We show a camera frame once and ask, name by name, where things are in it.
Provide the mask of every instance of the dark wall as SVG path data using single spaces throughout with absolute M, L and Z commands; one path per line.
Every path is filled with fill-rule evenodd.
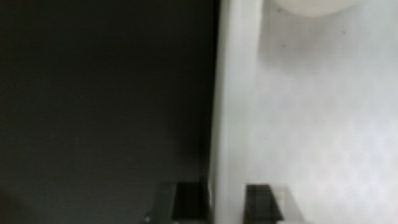
M 0 1 L 0 223 L 131 224 L 195 180 L 213 0 Z

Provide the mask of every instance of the black object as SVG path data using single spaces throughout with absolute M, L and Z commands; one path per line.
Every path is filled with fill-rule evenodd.
M 245 224 L 275 224 L 282 214 L 268 185 L 246 186 L 245 198 Z
M 154 206 L 143 223 L 207 223 L 207 190 L 200 182 L 159 184 Z

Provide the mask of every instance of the round light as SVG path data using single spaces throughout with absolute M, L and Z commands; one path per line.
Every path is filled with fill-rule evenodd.
M 325 16 L 339 12 L 360 1 L 362 0 L 275 0 L 285 11 L 307 17 Z

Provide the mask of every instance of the white panel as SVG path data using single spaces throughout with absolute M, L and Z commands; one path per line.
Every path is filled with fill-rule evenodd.
M 289 190 L 312 224 L 396 223 L 398 1 L 264 10 L 246 182 Z

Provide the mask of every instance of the white surface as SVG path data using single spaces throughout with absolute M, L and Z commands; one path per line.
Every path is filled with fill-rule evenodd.
M 364 0 L 275 0 L 280 7 L 296 15 L 316 17 L 325 16 Z
M 248 107 L 255 75 L 262 0 L 223 0 L 211 142 L 213 210 L 216 224 L 241 224 Z
M 236 14 L 218 61 L 214 223 L 241 224 L 245 183 L 289 189 L 310 224 L 396 223 L 398 2 L 367 0 L 305 18 L 264 1 L 253 72 L 255 23 L 245 18 L 259 14 L 248 3 L 227 2 Z

